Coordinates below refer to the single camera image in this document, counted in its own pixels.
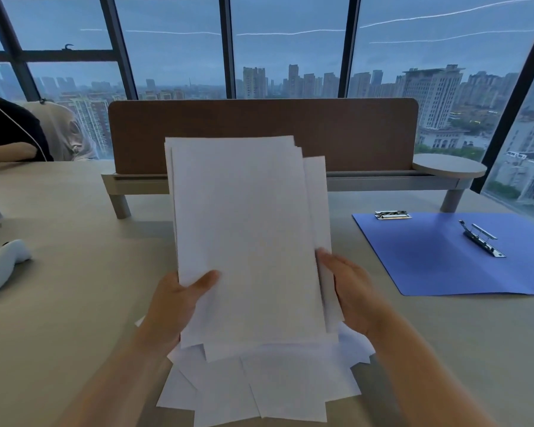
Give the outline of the person's left hand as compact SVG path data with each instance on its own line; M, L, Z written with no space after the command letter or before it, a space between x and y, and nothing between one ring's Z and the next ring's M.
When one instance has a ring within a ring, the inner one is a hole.
M149 309L135 333L134 341L144 350L166 355L180 342L180 334L190 322L194 309L182 299L178 272L170 272L159 281Z

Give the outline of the person's right hand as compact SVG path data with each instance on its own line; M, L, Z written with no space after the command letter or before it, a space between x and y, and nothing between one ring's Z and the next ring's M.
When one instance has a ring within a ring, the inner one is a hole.
M385 327L392 316L391 305L373 286L370 274L345 258L344 300L339 302L345 324L365 335L379 352Z

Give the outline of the stack of white paper sheets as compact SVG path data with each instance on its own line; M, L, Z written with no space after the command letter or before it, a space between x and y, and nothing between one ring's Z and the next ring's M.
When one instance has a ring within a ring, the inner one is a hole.
M265 344L338 343L342 311L330 271L326 161L293 136L166 137L179 281L220 281L198 302L180 346L207 362Z

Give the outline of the person's right forearm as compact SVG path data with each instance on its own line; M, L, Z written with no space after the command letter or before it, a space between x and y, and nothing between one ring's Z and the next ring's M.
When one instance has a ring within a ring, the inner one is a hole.
M389 306L377 314L368 338L408 427L498 427L430 345Z

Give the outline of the person's left forearm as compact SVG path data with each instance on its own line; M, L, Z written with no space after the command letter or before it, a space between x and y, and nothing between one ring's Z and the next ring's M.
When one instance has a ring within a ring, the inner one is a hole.
M157 338L140 327L86 383L53 427L136 427L179 332Z

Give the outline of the pile of loose white sheets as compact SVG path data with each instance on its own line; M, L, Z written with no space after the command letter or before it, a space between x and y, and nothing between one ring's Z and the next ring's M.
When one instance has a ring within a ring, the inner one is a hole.
M307 343L178 345L156 406L193 411L193 427L255 417L327 423L328 402L360 395L351 370L374 353L344 323Z

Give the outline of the blue open file folder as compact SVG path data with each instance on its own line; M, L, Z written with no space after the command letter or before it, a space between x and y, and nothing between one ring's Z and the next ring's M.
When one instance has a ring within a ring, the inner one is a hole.
M534 222L512 213L411 213L406 220L353 214L385 270L405 296L534 295ZM495 258L465 236L458 220L498 239Z

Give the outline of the brown desk divider panel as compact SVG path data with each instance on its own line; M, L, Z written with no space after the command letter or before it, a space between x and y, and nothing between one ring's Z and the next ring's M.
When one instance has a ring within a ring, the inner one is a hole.
M412 168L413 98L114 101L108 106L116 172L166 174L164 141L293 136L331 172Z

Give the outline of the round grey side shelf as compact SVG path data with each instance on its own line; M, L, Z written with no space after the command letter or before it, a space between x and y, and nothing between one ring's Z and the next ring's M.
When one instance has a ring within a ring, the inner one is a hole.
M475 160L435 153L414 155L412 168L428 175L456 179L476 179L487 172L487 167Z

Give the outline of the silver lever folder clip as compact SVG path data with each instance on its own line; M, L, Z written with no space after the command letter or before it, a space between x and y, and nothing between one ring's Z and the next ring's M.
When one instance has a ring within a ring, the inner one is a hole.
M485 251L487 254L495 258L507 257L491 243L492 241L498 239L496 236L484 230L477 224L472 223L470 226L468 226L464 220L458 220L458 223L463 229L463 236L465 236L469 241Z

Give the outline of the white handheld controller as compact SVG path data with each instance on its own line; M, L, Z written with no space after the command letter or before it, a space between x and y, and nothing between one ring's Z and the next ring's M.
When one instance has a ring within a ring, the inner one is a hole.
M10 279L16 265L32 259L25 242L21 239L5 243L0 247L0 289Z

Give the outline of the grey divider base rail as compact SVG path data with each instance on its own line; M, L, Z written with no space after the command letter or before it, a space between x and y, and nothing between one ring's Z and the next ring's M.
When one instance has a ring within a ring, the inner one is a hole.
M131 216L127 195L169 193L167 175L103 173L101 177L115 215L120 220ZM440 207L442 213L456 212L464 191L473 181L465 175L431 175L414 170L327 172L326 178L329 192L444 190L446 194Z

